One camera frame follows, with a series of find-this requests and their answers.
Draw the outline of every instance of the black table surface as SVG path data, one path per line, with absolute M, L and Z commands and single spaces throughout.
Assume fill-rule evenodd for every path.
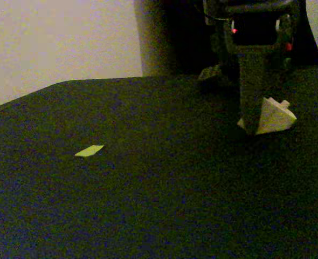
M 253 138 L 237 89 L 201 90 L 74 80 L 1 105 L 0 258 L 318 255 L 318 67 L 273 92 L 295 126 Z

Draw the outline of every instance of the black cable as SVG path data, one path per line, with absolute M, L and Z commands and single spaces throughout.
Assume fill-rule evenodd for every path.
M 205 17 L 207 17 L 208 19 L 213 19 L 213 20 L 216 20 L 216 21 L 228 21 L 229 19 L 228 18 L 216 18 L 216 17 L 212 17 L 208 14 L 206 14 L 204 11 L 201 11 L 198 7 L 197 7 L 197 4 L 193 4 L 195 9 L 201 13 L 202 15 L 204 15 Z

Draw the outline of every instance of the red led light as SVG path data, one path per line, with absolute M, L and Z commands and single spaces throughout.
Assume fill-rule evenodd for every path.
M 286 44 L 286 50 L 287 51 L 292 51 L 292 49 L 293 49 L 293 45 L 291 43 L 287 43 Z

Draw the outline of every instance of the dark fabric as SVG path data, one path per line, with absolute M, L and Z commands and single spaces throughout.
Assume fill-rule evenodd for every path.
M 0 106 L 0 258 L 318 255 L 318 67 L 271 96 L 298 121 L 254 138 L 239 92 L 195 76 L 67 81 Z

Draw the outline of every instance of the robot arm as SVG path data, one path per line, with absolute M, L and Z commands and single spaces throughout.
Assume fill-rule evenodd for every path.
M 217 29 L 214 49 L 227 64 L 237 55 L 239 63 L 240 109 L 248 135 L 259 127 L 266 90 L 278 87 L 285 54 L 291 50 L 298 19 L 296 0 L 204 0 L 208 25 Z M 240 24 L 237 31 L 232 27 Z

